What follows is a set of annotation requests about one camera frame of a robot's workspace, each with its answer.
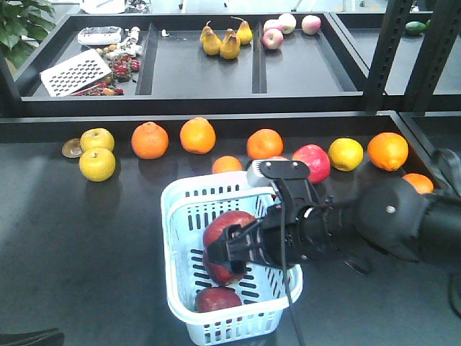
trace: apple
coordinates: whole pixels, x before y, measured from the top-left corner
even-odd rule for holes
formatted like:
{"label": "apple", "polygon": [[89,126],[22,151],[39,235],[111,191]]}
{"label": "apple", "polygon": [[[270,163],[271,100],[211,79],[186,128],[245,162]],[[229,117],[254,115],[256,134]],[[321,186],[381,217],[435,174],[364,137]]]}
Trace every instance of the apple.
{"label": "apple", "polygon": [[296,28],[296,18],[291,13],[281,14],[279,21],[282,23],[282,34],[291,34]]}
{"label": "apple", "polygon": [[103,182],[115,172],[115,156],[106,148],[92,148],[79,159],[80,172],[92,182]]}
{"label": "apple", "polygon": [[211,280],[215,281],[218,285],[237,283],[242,279],[243,275],[232,274],[226,267],[211,263],[207,254],[208,245],[217,240],[226,227],[230,225],[240,225],[244,227],[254,220],[255,217],[246,211],[228,210],[213,220],[213,222],[207,226],[205,232],[203,232],[203,266]]}
{"label": "apple", "polygon": [[303,18],[301,28],[305,34],[315,35],[319,31],[321,24],[319,17],[309,14]]}
{"label": "apple", "polygon": [[283,29],[283,25],[278,19],[269,19],[264,23],[262,30],[263,34],[269,29],[277,29],[281,32]]}
{"label": "apple", "polygon": [[202,261],[203,267],[205,267],[205,270],[207,271],[211,280],[213,280],[219,286],[229,286],[243,279],[243,274],[231,274],[231,272],[229,272],[226,267],[211,263],[208,259],[208,253],[206,250],[203,252]]}
{"label": "apple", "polygon": [[207,287],[195,296],[195,310],[210,312],[242,305],[237,293],[226,287]]}
{"label": "apple", "polygon": [[330,159],[320,146],[315,144],[302,146],[294,152],[292,159],[308,165],[310,170],[308,178],[313,184],[322,182],[330,175]]}
{"label": "apple", "polygon": [[243,210],[228,210],[219,215],[210,223],[205,232],[203,232],[203,246],[206,249],[208,245],[217,240],[224,229],[230,225],[240,225],[244,227],[253,222],[255,217]]}
{"label": "apple", "polygon": [[83,152],[91,148],[106,148],[112,151],[114,146],[114,137],[105,128],[92,128],[80,137],[80,147]]}
{"label": "apple", "polygon": [[264,33],[262,43],[266,49],[276,50],[283,43],[283,34],[278,29],[269,29]]}

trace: green leaf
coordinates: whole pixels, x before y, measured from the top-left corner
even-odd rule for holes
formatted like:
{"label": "green leaf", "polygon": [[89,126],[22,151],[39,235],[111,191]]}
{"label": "green leaf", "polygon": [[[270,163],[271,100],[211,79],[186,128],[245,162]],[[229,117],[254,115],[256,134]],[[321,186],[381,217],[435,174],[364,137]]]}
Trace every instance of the green leaf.
{"label": "green leaf", "polygon": [[27,36],[37,40],[38,42],[43,41],[48,36],[48,31],[38,25],[28,24],[26,29]]}
{"label": "green leaf", "polygon": [[18,18],[21,11],[22,11],[21,6],[11,5],[6,1],[3,1],[1,3],[1,12],[3,13],[4,17],[16,19]]}
{"label": "green leaf", "polygon": [[39,25],[45,30],[51,31],[55,27],[55,23],[50,22],[49,20],[46,20],[43,17],[37,17],[35,15],[30,14],[28,17],[30,23]]}
{"label": "green leaf", "polygon": [[41,17],[42,12],[37,7],[23,7],[21,13],[19,14],[21,17],[28,18],[30,15]]}
{"label": "green leaf", "polygon": [[21,35],[15,35],[5,28],[3,24],[0,25],[0,43],[4,44],[9,49],[12,49],[21,39]]}
{"label": "green leaf", "polygon": [[21,65],[29,58],[30,54],[34,51],[35,47],[20,40],[17,45],[13,47],[9,52],[6,52],[5,58],[10,60],[15,68],[21,67]]}
{"label": "green leaf", "polygon": [[22,0],[22,3],[25,6],[31,6],[31,7],[37,7],[38,9],[41,9],[42,11],[47,12],[50,16],[54,16],[55,14],[55,9],[53,5],[46,0]]}
{"label": "green leaf", "polygon": [[4,27],[6,32],[8,32],[10,35],[27,35],[27,30],[21,23],[20,18],[9,20]]}

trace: white grater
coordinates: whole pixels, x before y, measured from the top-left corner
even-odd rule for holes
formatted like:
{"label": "white grater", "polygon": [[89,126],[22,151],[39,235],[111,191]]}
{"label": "white grater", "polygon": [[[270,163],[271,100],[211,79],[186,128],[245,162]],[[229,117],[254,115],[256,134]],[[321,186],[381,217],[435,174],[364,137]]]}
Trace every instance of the white grater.
{"label": "white grater", "polygon": [[90,49],[40,72],[40,78],[51,96],[67,96],[111,72],[95,49]]}

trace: pear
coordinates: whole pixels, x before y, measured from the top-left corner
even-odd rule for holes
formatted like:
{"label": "pear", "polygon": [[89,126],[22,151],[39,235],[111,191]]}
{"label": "pear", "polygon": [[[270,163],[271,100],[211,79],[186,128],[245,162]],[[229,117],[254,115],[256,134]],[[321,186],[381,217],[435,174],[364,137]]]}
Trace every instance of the pear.
{"label": "pear", "polygon": [[240,43],[236,35],[230,35],[229,38],[221,45],[219,53],[221,57],[227,60],[235,59],[240,53]]}
{"label": "pear", "polygon": [[207,31],[203,37],[203,50],[209,56],[216,56],[219,54],[221,48],[221,40],[213,31]]}
{"label": "pear", "polygon": [[237,38],[237,43],[238,43],[238,46],[240,47],[240,38],[238,38],[237,34],[235,31],[233,31],[233,29],[227,29],[225,31],[225,36],[223,38],[223,43],[227,42],[227,40],[229,39],[229,37],[231,35],[234,35],[236,38]]}
{"label": "pear", "polygon": [[240,39],[240,44],[248,45],[253,40],[253,32],[251,31],[250,24],[244,19],[238,17],[231,17],[241,20],[240,27],[237,30],[237,37]]}
{"label": "pear", "polygon": [[209,31],[212,31],[211,27],[209,26],[210,23],[211,23],[211,20],[209,20],[207,24],[205,24],[205,26],[202,29],[202,34],[200,34],[200,43],[202,44],[203,44],[203,38],[205,37],[205,34]]}

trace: small orange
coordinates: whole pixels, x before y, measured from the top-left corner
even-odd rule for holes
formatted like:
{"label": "small orange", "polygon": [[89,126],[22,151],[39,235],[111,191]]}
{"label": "small orange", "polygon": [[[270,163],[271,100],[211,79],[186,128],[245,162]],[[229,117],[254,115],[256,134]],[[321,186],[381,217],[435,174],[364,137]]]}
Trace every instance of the small orange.
{"label": "small orange", "polygon": [[367,152],[376,167],[392,172],[405,163],[408,157],[408,143],[397,133],[382,132],[368,143]]}
{"label": "small orange", "polygon": [[195,117],[183,124],[179,138],[182,147],[194,154],[206,154],[216,143],[215,129],[204,117]]}
{"label": "small orange", "polygon": [[142,159],[157,159],[168,148],[168,133],[152,121],[139,125],[131,136],[131,146]]}
{"label": "small orange", "polygon": [[412,184],[417,193],[420,195],[425,193],[432,193],[434,191],[434,184],[432,184],[432,181],[425,175],[419,173],[408,173],[405,174],[402,178]]}
{"label": "small orange", "polygon": [[282,137],[275,130],[262,128],[248,138],[246,152],[252,160],[280,156],[283,152]]}
{"label": "small orange", "polygon": [[221,156],[212,166],[213,174],[241,171],[242,169],[242,163],[235,156]]}

